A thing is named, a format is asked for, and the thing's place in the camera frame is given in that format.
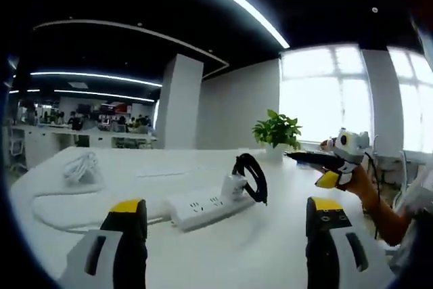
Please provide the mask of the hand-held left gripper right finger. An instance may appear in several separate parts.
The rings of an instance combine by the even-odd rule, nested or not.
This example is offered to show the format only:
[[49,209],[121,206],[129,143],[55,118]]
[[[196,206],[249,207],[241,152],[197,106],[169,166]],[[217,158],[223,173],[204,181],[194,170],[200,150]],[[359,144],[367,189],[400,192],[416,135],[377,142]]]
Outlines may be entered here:
[[384,251],[362,227],[353,225],[342,206],[310,197],[306,204],[308,288],[387,288]]

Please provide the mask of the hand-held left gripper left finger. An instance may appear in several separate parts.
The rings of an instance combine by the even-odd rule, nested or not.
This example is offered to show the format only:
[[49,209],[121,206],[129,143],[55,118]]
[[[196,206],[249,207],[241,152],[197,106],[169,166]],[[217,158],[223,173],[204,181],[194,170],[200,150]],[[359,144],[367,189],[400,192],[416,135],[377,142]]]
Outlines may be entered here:
[[119,202],[98,229],[67,254],[61,288],[145,288],[147,208],[144,199]]

